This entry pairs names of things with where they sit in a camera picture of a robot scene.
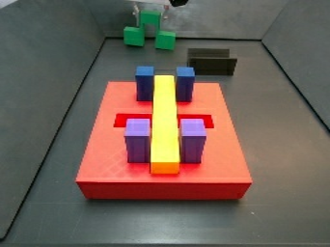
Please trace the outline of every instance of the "red block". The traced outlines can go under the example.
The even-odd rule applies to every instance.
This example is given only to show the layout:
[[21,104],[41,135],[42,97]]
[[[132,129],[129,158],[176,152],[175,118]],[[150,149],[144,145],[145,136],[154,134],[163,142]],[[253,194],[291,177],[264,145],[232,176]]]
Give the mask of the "red block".
[[189,103],[177,103],[179,116],[205,117],[213,124],[201,164],[180,164],[179,175],[150,175],[149,164],[128,163],[122,127],[126,116],[149,116],[152,102],[136,101],[133,82],[106,86],[88,142],[77,185],[89,199],[239,199],[251,184],[228,109],[215,83],[196,83]]

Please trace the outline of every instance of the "gray wall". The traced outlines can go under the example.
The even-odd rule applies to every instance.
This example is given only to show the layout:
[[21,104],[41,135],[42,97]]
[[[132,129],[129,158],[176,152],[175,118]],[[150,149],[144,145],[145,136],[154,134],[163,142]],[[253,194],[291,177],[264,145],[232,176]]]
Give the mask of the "gray wall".
[[[163,28],[181,38],[260,40],[288,0],[189,0],[171,8]],[[106,37],[121,37],[125,26],[134,25],[130,2],[85,0]],[[157,5],[141,9],[161,10]]]
[[6,5],[12,4],[17,0],[0,0],[0,9],[4,8]]
[[0,34],[2,238],[104,37],[82,0],[17,1]]
[[291,1],[263,38],[263,44],[330,128],[328,43],[330,1]]

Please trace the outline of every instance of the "black block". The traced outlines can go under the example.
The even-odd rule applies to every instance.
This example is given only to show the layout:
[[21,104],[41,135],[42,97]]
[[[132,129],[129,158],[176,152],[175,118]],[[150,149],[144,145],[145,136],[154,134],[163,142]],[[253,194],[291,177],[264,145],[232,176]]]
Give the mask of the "black block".
[[188,49],[187,66],[196,75],[233,75],[237,58],[229,58],[229,49]]

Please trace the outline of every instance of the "gray floor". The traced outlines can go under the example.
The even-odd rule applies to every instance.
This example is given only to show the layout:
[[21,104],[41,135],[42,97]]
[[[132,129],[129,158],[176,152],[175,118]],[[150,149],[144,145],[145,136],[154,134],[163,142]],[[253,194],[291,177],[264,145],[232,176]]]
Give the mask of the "gray floor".
[[[237,202],[86,201],[73,182],[108,80],[172,73],[188,47],[229,47],[220,81],[253,184]],[[177,41],[175,52],[105,42],[2,243],[330,243],[330,138],[256,41]]]

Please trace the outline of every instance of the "green block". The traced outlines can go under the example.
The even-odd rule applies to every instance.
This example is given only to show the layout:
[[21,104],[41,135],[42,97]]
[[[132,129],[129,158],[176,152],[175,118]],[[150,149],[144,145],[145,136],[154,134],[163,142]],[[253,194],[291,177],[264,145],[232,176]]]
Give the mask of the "green block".
[[173,50],[175,33],[160,31],[156,35],[156,48],[164,50]]
[[142,28],[125,27],[124,29],[124,44],[142,46],[144,45],[144,30]]
[[161,13],[153,11],[140,11],[138,13],[138,26],[152,24],[156,26],[156,32],[160,29]]

